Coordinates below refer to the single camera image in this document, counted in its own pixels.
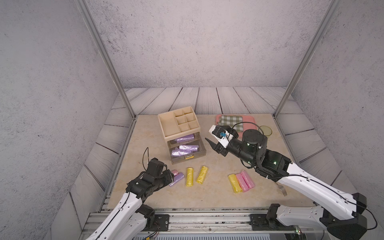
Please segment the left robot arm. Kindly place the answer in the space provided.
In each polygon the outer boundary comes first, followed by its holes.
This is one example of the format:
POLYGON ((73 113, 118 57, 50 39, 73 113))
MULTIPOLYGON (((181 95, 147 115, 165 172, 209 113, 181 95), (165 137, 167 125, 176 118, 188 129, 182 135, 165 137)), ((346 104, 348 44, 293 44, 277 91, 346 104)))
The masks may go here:
POLYGON ((128 183, 119 203, 88 237, 89 240, 132 240, 143 230, 155 231, 155 210, 144 202, 154 192, 174 182, 167 165, 153 158, 148 168, 128 183))

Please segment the beige drawer organizer cabinet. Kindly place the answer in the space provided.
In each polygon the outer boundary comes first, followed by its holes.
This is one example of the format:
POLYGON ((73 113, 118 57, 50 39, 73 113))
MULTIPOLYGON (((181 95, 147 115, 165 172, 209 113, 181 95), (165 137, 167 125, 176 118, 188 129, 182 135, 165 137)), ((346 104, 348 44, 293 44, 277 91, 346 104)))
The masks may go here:
POLYGON ((161 113, 158 115, 158 119, 165 142, 201 131, 192 107, 161 113))

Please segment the angled purple bag roll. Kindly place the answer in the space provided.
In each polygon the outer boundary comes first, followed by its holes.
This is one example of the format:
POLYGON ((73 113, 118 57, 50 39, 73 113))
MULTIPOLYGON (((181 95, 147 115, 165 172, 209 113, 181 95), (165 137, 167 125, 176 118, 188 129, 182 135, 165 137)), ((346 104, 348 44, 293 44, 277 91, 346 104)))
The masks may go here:
POLYGON ((180 145, 179 149, 183 151, 198 152, 199 147, 199 145, 180 145))

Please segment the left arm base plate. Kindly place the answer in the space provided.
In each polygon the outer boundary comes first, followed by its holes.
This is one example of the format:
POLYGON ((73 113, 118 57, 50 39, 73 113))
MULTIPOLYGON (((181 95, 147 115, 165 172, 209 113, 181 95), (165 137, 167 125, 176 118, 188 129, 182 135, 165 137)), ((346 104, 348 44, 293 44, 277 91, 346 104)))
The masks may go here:
POLYGON ((147 218, 143 232, 167 232, 169 230, 170 215, 154 214, 147 218))

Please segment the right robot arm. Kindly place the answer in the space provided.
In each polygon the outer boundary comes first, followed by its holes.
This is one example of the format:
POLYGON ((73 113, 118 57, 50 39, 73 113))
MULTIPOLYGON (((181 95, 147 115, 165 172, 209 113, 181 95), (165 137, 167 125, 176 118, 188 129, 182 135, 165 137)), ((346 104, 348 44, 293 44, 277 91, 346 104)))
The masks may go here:
POLYGON ((270 205, 263 217, 252 220, 256 230, 288 230, 294 226, 322 229, 339 240, 359 240, 371 228, 363 215, 367 198, 360 194, 340 191, 310 175, 286 156, 267 148, 268 138, 260 130, 249 129, 239 140, 238 133, 230 126, 213 125, 209 133, 217 140, 208 140, 212 149, 226 156, 231 153, 247 169, 261 177, 288 186, 316 204, 315 207, 288 207, 270 205))

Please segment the grey translucent drawer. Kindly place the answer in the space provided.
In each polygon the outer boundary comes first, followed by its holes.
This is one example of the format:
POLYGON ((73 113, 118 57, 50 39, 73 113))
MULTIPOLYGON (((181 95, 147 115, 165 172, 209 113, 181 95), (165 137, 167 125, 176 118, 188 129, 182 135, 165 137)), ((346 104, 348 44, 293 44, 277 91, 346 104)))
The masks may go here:
POLYGON ((200 133, 194 133, 167 142, 173 165, 204 157, 207 150, 200 133))

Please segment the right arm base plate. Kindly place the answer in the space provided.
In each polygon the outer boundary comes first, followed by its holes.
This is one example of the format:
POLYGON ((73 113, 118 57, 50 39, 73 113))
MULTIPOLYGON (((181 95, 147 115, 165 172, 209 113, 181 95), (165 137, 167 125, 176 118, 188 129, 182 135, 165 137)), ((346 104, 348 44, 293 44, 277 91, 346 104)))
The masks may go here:
POLYGON ((251 214, 249 222, 253 231, 294 231, 293 226, 284 226, 276 219, 267 219, 267 214, 251 214))

